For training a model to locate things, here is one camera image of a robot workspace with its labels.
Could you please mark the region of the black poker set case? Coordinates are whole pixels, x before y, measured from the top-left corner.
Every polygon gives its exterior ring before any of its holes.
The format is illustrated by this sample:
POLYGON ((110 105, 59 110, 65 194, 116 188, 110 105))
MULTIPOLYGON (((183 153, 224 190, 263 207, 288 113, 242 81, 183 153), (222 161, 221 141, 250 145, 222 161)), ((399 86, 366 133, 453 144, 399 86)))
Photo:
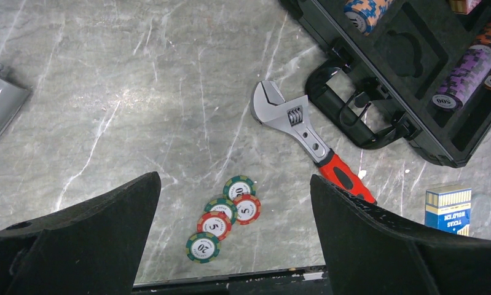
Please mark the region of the black poker set case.
POLYGON ((309 100, 351 142, 375 150, 404 138, 426 161, 464 167, 491 128, 490 105, 455 114, 432 97, 485 22, 491 1, 458 16, 446 1, 395 1, 367 36, 343 1, 282 1, 327 53, 305 84, 309 100))

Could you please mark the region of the blue texas holdem card box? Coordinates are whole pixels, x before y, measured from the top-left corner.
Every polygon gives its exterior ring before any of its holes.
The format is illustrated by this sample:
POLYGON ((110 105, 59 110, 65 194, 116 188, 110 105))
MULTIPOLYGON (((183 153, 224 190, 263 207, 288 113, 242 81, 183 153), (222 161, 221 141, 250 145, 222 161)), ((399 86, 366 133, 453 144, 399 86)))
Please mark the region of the blue texas holdem card box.
POLYGON ((426 190, 424 225, 469 237, 471 196, 472 189, 462 185, 426 190))

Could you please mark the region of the red playing card deck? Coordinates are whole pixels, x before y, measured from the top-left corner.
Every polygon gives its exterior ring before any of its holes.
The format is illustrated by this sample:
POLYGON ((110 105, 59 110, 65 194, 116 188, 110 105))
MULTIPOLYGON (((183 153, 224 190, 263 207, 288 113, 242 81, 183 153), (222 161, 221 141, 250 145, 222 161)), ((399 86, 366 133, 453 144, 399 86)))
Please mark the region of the red playing card deck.
POLYGON ((462 15, 470 14, 481 2, 482 0, 448 0, 451 10, 462 15))

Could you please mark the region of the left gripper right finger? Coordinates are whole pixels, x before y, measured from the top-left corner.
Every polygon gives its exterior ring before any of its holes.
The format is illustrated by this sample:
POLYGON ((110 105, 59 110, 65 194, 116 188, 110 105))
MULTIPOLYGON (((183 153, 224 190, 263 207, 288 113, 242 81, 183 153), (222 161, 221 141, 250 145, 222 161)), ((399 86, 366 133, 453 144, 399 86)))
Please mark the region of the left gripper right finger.
POLYGON ((310 193, 334 294, 491 294, 491 240, 424 226, 322 176, 310 193))

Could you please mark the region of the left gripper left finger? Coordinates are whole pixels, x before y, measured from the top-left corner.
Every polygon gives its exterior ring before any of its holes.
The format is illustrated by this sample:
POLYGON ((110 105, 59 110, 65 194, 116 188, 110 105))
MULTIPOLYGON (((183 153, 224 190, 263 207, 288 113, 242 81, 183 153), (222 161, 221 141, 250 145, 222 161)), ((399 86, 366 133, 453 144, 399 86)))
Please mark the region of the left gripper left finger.
POLYGON ((0 230, 0 294, 130 294, 160 190, 153 171, 0 230))

